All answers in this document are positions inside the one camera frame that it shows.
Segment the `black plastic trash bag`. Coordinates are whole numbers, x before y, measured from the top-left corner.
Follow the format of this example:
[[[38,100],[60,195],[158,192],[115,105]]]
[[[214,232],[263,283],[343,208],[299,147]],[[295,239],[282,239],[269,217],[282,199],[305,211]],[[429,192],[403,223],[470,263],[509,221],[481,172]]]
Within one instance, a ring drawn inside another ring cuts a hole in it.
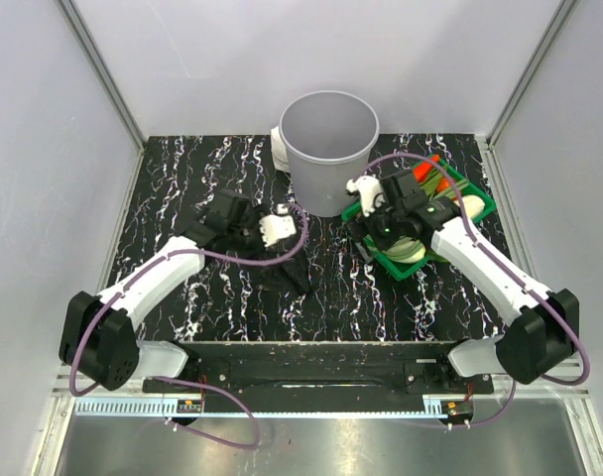
[[[211,251],[236,256],[247,260],[268,260],[285,254],[295,243],[295,237],[266,248],[261,238],[221,238],[210,248]],[[298,251],[286,262],[269,267],[241,266],[249,272],[259,290],[272,293],[291,292],[305,296],[312,291],[308,277],[307,258],[304,250]]]

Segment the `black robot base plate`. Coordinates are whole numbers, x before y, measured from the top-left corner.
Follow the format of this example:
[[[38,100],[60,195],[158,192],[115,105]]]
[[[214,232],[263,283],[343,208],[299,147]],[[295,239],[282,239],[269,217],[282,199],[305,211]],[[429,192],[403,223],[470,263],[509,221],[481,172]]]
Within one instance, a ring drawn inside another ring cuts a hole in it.
[[[450,343],[189,343],[185,376],[237,396],[255,414],[390,417],[425,413],[425,397],[491,395],[486,375],[457,380],[440,363]]]

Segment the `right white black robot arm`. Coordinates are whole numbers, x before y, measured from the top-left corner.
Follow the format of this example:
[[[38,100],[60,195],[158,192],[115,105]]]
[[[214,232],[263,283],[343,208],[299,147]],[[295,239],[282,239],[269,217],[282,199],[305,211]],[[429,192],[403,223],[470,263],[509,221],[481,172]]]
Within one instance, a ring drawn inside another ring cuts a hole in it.
[[[443,390],[458,392],[479,374],[527,385],[575,353],[578,299],[537,282],[486,240],[468,217],[467,198],[431,199],[411,171],[352,179],[346,191],[361,205],[357,238],[370,237],[380,251],[403,238],[421,242],[469,279],[506,324],[501,335],[465,340],[448,351],[434,370]]]

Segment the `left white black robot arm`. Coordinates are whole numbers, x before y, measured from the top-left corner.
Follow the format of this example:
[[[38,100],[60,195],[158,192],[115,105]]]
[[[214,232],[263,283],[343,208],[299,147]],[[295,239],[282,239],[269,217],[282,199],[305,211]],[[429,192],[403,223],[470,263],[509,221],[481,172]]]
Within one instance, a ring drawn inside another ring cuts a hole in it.
[[[60,340],[64,364],[114,391],[130,379],[165,377],[187,392],[200,378],[196,352],[176,341],[145,341],[137,330],[174,289],[202,271],[205,252],[249,259],[264,251],[260,220],[269,208],[223,189],[131,275],[96,295],[76,294],[68,303]]]

